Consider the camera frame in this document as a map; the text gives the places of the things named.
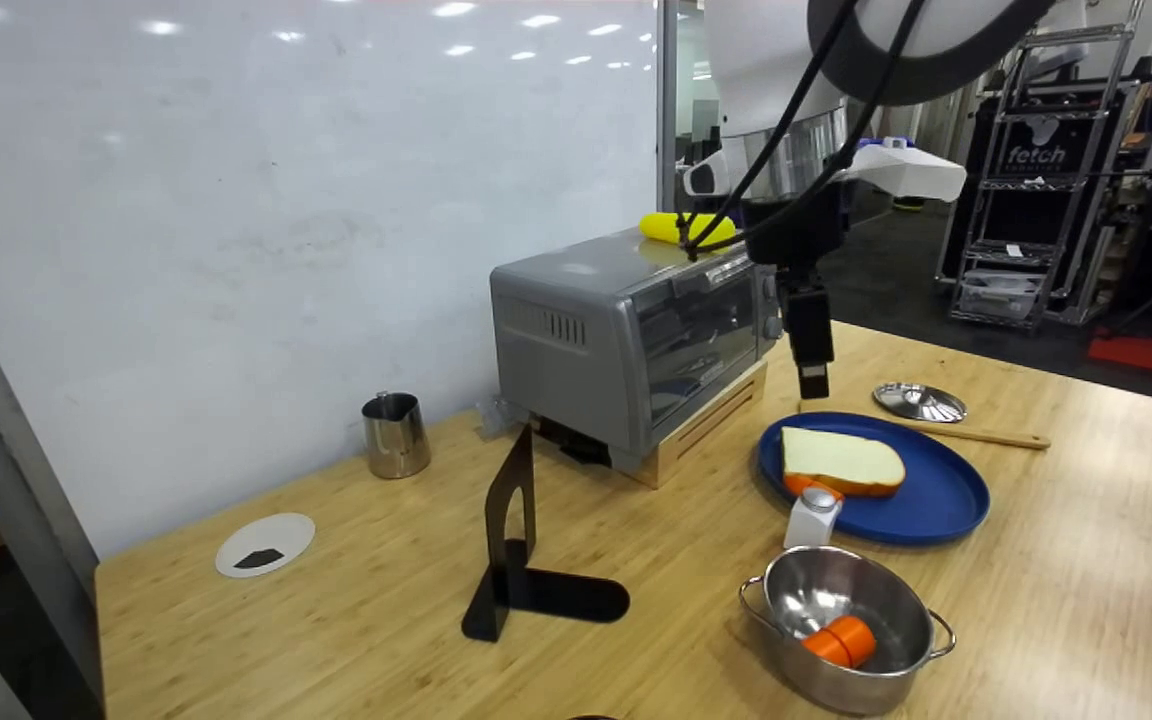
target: white wall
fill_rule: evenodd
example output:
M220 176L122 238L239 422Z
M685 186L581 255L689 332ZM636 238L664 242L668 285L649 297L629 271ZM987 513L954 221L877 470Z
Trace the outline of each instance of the white wall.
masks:
M434 9L0 0L0 362L101 557L479 404L489 267L654 208L649 0Z

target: toaster oven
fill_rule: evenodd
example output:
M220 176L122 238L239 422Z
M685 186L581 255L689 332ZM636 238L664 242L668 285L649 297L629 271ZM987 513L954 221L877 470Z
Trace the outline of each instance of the toaster oven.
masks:
M492 324L506 410L636 470L771 347L780 305L744 249L618 230L492 267Z

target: bread slice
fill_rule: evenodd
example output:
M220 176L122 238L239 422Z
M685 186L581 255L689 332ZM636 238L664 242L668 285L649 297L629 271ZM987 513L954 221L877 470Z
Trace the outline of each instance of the bread slice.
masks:
M892 497L906 485L906 461L892 443L867 437L780 428L780 450L793 497L812 485L840 497Z

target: stainless steel cup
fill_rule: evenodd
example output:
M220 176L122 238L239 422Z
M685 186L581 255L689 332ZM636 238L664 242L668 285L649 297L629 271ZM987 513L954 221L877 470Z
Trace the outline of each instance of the stainless steel cup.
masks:
M380 393L366 404L367 463L383 480L417 477L427 469L420 404L407 393Z

